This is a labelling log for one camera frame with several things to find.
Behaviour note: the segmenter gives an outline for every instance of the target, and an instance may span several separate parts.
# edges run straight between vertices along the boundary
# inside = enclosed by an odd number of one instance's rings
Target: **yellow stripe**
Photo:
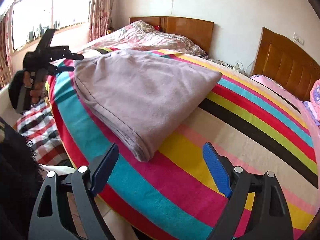
[[[168,50],[168,49],[160,49],[158,50],[161,53],[164,54],[172,54],[172,51]],[[292,112],[287,106],[283,105],[281,102],[279,102],[278,100],[276,100],[274,97],[272,97],[271,95],[269,95],[268,93],[264,92],[263,90],[259,89],[257,86],[251,84],[250,82],[245,81],[244,79],[239,78],[236,75],[231,74],[230,72],[223,70],[222,68],[218,68],[215,67],[214,65],[201,61],[197,58],[192,57],[191,55],[188,54],[181,54],[181,55],[176,55],[176,57],[199,64],[201,66],[210,68],[212,70],[215,71],[219,71],[221,72],[223,75],[232,78],[233,80],[238,81],[239,83],[251,88],[252,90],[255,90],[256,92],[258,92],[259,94],[263,95],[265,98],[268,98],[270,101],[274,102],[277,106],[279,106],[281,109],[283,109],[284,111],[286,111],[290,116],[292,116],[296,121],[298,121],[303,127],[307,128],[306,123],[303,121],[302,118],[300,118],[299,116],[297,116],[296,113]]]
[[[159,51],[159,52],[161,52],[163,54],[167,54],[167,55],[169,55],[169,54],[175,54],[175,55],[184,54],[184,52],[170,50],[170,49],[157,49],[157,50],[153,50],[153,51]]]
[[[291,216],[292,226],[297,229],[306,230],[308,225],[314,218],[314,215],[311,215],[300,208],[296,207],[295,205],[287,202],[289,213]]]
[[[192,144],[186,137],[173,132],[162,143],[159,151],[202,184],[223,195],[218,191],[210,171],[204,162],[202,149]]]
[[[306,165],[313,173],[317,174],[317,164],[310,160],[299,148],[297,148],[291,141],[289,141],[285,136],[279,133],[277,130],[272,128],[270,125],[256,117],[254,114],[249,113],[247,110],[239,107],[238,105],[230,102],[229,100],[221,97],[213,92],[207,95],[207,98],[223,108],[233,112],[242,119],[246,120],[250,124],[257,127],[259,130],[263,131],[271,138],[280,143],[288,151],[290,151],[294,156],[296,156],[304,165]]]
[[[50,97],[49,97],[49,95],[50,95],[50,85],[49,85],[49,83],[47,81],[45,82],[44,87],[47,90],[48,98],[50,100]]]
[[[203,160],[202,149],[194,145],[182,134],[173,132],[162,143],[159,151],[199,182],[224,196],[218,191],[208,167]],[[249,193],[245,208],[250,211],[252,209],[253,199],[254,193]],[[292,226],[294,228],[305,230],[313,219],[313,216],[291,203],[288,203],[288,207],[291,215]]]
[[[105,47],[100,47],[99,49],[103,49],[103,50],[108,51],[108,52],[113,52],[113,50],[112,50],[112,49],[105,48]]]

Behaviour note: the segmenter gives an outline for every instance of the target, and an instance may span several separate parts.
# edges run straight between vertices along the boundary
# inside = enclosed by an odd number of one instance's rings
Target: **pink floral comforter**
[[[99,47],[141,51],[175,49],[193,56],[206,54],[204,50],[188,38],[157,31],[153,26],[143,21],[131,23],[111,34],[91,41],[82,48],[82,51]]]
[[[310,91],[310,106],[314,118],[320,121],[320,80],[317,80]]]

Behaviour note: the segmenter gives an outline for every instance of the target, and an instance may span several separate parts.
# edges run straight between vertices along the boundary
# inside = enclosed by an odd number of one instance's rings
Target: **blue gripper pad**
[[[218,158],[218,153],[211,143],[205,143],[203,145],[202,155],[219,192],[224,194],[226,197],[230,197],[232,190],[230,188],[228,173],[222,166],[222,163]]]

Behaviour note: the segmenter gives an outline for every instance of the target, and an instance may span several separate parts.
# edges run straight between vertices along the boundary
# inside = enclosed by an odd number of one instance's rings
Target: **rainbow striped bedsheet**
[[[314,145],[319,138],[311,137],[303,115],[268,88],[228,68],[167,49],[150,53],[199,64],[223,76],[148,163],[138,162],[86,107],[74,89],[73,73],[50,77],[52,113],[74,165],[87,165],[111,143],[118,144],[120,157],[100,194],[103,200],[154,239],[205,240],[227,202],[202,158],[202,145],[210,141],[234,166],[256,174],[275,172],[297,239],[318,208],[319,148]],[[244,233],[253,198],[250,193],[235,237]]]

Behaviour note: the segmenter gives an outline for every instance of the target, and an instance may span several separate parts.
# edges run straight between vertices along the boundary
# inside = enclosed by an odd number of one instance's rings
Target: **hand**
[[[33,104],[38,103],[39,101],[39,97],[42,95],[43,93],[43,88],[44,88],[44,83],[47,81],[47,76],[44,77],[42,82],[38,82],[35,83],[33,90],[30,91],[30,95],[31,95],[31,102]],[[24,76],[23,76],[23,83],[25,84],[25,86],[31,86],[30,83],[30,73],[28,71],[24,72]]]

